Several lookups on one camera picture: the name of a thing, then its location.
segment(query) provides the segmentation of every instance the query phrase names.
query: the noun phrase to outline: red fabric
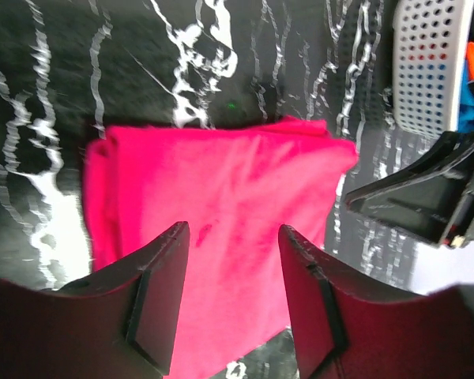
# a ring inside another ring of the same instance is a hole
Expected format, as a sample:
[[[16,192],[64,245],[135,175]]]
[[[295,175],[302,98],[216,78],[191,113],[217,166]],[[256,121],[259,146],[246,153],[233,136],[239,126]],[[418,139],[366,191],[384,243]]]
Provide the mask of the red fabric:
[[[317,245],[340,176],[357,160],[324,122],[287,117],[225,131],[112,126],[88,147],[93,268],[190,223],[170,378],[207,378],[289,325],[277,232]]]

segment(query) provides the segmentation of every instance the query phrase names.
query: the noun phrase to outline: white surface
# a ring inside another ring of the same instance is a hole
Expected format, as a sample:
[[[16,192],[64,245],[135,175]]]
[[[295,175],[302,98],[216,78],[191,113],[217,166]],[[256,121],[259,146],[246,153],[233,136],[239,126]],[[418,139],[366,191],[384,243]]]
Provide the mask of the white surface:
[[[474,283],[474,242],[455,250],[419,244],[409,289],[425,295],[455,283]]]
[[[393,109],[409,132],[457,130],[474,0],[401,0],[395,18]]]

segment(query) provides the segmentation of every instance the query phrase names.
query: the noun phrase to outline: white perforated basket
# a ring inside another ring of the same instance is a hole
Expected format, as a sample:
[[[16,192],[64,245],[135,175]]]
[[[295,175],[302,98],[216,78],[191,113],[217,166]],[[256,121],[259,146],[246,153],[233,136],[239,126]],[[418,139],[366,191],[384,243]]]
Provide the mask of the white perforated basket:
[[[394,19],[393,109],[409,132],[457,130],[474,0],[401,0]]]

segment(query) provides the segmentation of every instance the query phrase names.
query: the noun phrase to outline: orange marker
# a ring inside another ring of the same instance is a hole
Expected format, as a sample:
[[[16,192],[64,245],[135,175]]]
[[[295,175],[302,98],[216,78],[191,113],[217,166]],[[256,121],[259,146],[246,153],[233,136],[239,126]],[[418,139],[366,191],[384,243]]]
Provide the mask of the orange marker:
[[[468,63],[468,79],[474,80],[474,42],[467,43],[467,52],[465,54]]]

